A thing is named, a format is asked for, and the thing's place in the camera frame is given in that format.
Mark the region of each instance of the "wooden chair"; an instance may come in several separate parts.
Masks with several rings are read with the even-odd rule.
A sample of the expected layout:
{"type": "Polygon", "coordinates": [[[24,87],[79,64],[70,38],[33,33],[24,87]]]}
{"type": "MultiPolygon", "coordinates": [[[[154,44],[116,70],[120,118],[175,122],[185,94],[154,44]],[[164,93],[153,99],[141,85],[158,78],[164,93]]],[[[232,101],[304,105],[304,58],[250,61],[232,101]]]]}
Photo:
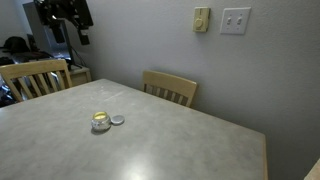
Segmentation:
{"type": "Polygon", "coordinates": [[[157,97],[190,107],[197,83],[155,71],[143,72],[143,91],[157,97]]]}
{"type": "Polygon", "coordinates": [[[28,99],[32,99],[72,87],[67,63],[64,60],[1,66],[0,74],[18,102],[24,101],[20,89],[28,99]]]}

